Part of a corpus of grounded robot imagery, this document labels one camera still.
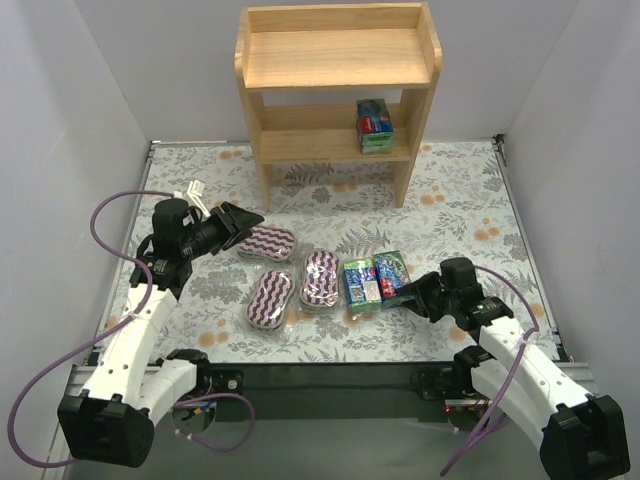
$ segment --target zigzag patterned package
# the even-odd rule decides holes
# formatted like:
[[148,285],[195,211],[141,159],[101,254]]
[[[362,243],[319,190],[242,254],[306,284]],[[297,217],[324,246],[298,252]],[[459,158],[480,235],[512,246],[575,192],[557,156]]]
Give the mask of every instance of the zigzag patterned package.
[[300,301],[307,307],[326,310],[338,304],[340,259],[328,250],[316,250],[304,259]]
[[288,272],[269,270],[263,273],[247,305],[247,320],[251,326],[274,330],[282,325],[293,290],[293,277]]
[[258,226],[253,227],[251,233],[237,246],[241,257],[284,262],[295,250],[296,237],[289,230]]

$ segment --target table surface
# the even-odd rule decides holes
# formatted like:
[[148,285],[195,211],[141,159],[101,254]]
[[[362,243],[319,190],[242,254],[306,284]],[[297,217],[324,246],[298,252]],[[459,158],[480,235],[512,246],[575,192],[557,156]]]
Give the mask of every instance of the table surface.
[[[423,144],[405,206],[394,207],[387,164],[302,164],[275,169],[277,186],[269,213],[262,199],[251,149],[241,146],[160,146],[146,188],[185,191],[190,180],[206,184],[203,200],[227,200],[266,217],[298,238],[288,264],[269,265],[238,257],[235,249],[194,261],[180,302],[162,328],[152,359],[174,348],[197,348],[213,362],[398,362],[447,361],[473,342],[451,317],[436,324],[405,309],[353,319],[344,306],[309,314],[297,301],[278,332],[253,330],[245,319],[251,288],[269,268],[300,274],[313,248],[344,261],[400,250],[412,278],[447,258],[466,256],[509,278],[532,304],[541,325],[536,343],[557,359],[554,336],[514,210],[490,142]],[[157,197],[144,197],[128,252],[151,233]],[[126,302],[132,265],[125,263],[111,306],[114,325]],[[479,275],[485,294],[501,297],[526,329],[531,321],[515,295],[498,280]]]

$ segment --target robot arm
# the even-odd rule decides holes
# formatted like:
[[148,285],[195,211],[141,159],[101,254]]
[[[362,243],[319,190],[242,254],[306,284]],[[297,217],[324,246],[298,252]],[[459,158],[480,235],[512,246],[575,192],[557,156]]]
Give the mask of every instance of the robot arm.
[[[64,396],[58,406],[58,419],[75,458],[140,466],[151,450],[155,426],[175,402],[211,388],[201,369],[208,364],[207,356],[197,350],[172,352],[158,373],[142,383],[158,334],[191,276],[191,261],[231,248],[264,221],[226,202],[210,213],[203,211],[201,185],[189,186],[190,202],[176,195],[156,204],[153,234],[136,254],[151,270],[151,297],[144,310],[114,334],[80,394]],[[142,300],[146,281],[136,267],[125,316]]]
[[[516,361],[524,331],[502,300],[485,297],[466,258],[441,263],[402,287],[403,306],[435,323],[452,315],[477,345],[454,357],[452,383],[494,399]],[[531,439],[552,480],[613,478],[629,471],[624,419],[608,395],[595,397],[527,344],[500,408]]]

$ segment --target purple zigzag package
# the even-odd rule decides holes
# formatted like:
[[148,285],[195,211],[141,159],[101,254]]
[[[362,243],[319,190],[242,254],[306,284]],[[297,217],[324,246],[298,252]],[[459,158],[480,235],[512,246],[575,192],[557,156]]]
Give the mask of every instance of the purple zigzag package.
[[284,262],[289,259],[295,246],[296,237],[289,230],[258,226],[251,229],[249,238],[238,244],[238,255]]

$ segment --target wooden shelf board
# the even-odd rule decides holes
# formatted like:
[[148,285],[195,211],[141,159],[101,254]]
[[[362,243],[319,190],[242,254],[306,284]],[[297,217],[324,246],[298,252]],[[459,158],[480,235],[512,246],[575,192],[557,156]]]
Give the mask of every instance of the wooden shelf board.
[[249,92],[429,85],[416,29],[252,33],[248,50]]
[[393,151],[363,155],[354,125],[350,128],[263,130],[259,163],[397,162],[410,160],[411,149],[404,128],[395,128]]

